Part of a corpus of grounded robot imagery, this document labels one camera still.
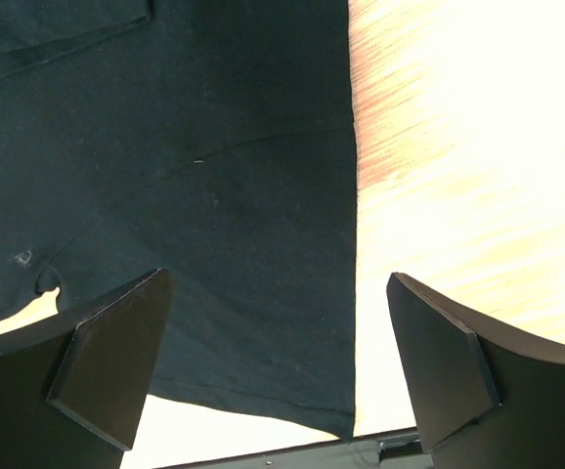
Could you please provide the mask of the black t-shirt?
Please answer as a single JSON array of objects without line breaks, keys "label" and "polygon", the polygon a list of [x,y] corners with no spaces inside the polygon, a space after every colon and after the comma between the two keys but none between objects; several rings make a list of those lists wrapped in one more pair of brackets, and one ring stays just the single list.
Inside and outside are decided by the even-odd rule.
[{"label": "black t-shirt", "polygon": [[0,320],[163,268],[150,391],[352,436],[344,1],[0,1]]}]

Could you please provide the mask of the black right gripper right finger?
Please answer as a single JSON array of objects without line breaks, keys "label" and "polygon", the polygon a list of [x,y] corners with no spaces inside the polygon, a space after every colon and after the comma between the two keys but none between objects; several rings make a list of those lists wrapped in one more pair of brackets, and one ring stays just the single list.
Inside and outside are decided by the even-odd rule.
[{"label": "black right gripper right finger", "polygon": [[437,468],[565,468],[565,345],[394,273],[386,294],[422,449]]}]

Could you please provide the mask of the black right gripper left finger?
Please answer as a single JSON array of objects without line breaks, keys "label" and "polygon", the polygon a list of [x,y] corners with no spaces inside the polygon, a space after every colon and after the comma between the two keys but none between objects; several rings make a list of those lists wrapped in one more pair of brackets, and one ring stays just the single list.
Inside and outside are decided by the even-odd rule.
[{"label": "black right gripper left finger", "polygon": [[0,468],[117,468],[135,441],[167,323],[157,269],[0,334]]}]

